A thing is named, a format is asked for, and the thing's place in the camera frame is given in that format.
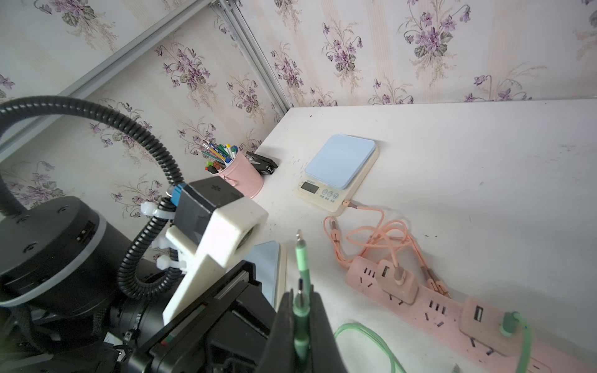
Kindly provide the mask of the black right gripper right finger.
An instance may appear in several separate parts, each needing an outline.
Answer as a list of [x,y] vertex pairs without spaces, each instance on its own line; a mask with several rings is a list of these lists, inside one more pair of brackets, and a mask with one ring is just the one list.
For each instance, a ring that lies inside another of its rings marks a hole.
[[345,373],[348,371],[334,339],[334,331],[328,320],[323,299],[317,292],[312,292],[310,296],[309,339],[309,372]]

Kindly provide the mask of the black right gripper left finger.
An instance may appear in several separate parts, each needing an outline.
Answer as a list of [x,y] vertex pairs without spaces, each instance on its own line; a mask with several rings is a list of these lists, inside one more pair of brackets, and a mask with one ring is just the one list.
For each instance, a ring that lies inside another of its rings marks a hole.
[[293,290],[281,298],[275,321],[256,372],[295,372],[295,316]]

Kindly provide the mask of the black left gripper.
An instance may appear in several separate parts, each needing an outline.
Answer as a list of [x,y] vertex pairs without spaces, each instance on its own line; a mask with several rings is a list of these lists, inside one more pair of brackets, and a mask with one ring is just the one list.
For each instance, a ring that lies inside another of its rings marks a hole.
[[276,317],[242,261],[168,323],[173,293],[123,303],[125,372],[255,372]]

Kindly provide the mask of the cream blue front electronic scale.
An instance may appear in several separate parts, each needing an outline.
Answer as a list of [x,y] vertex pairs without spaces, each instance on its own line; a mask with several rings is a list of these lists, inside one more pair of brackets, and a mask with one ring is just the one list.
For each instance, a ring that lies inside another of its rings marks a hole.
[[287,257],[287,250],[276,241],[258,244],[244,256],[256,265],[256,280],[262,284],[262,294],[275,311],[285,293]]

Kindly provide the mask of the cream blue electronic scale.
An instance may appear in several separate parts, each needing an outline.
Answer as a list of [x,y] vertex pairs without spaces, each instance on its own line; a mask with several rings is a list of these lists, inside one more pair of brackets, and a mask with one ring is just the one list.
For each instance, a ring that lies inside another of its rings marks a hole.
[[244,256],[256,265],[256,280],[262,284],[262,294],[275,311],[285,293],[287,257],[287,250],[276,241],[258,244]]
[[371,139],[333,135],[306,166],[295,195],[304,202],[340,216],[379,158]]

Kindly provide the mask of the pink power strip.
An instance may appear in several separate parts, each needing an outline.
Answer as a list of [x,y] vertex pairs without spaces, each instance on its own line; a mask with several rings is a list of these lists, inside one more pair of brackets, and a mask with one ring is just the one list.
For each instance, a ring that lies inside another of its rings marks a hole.
[[464,303],[460,304],[421,286],[414,304],[408,305],[379,287],[375,279],[377,266],[363,257],[354,259],[346,276],[347,284],[484,370],[516,371],[522,350],[520,355],[506,357],[460,331],[460,313]]

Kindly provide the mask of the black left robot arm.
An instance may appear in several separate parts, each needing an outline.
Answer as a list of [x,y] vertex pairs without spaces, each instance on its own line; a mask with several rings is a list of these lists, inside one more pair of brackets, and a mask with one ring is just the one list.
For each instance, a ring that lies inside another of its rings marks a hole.
[[170,192],[128,239],[77,197],[26,208],[1,185],[1,370],[255,372],[275,310],[244,256],[267,212],[221,177],[186,183],[160,140],[109,107],[13,99],[1,129],[54,114],[132,138]]

